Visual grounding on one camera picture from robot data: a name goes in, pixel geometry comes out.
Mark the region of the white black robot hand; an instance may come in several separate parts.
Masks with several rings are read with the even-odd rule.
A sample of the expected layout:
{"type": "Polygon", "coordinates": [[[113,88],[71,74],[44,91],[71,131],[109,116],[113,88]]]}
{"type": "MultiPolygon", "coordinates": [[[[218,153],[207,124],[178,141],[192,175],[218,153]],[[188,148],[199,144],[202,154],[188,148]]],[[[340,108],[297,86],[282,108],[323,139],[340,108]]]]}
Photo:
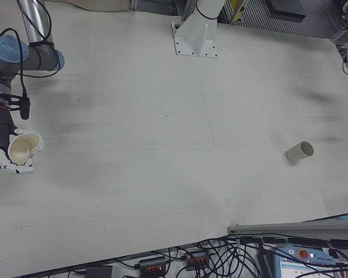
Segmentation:
{"type": "Polygon", "coordinates": [[[15,126],[10,112],[0,106],[0,170],[33,173],[33,156],[42,151],[43,144],[39,133],[15,126]]]}

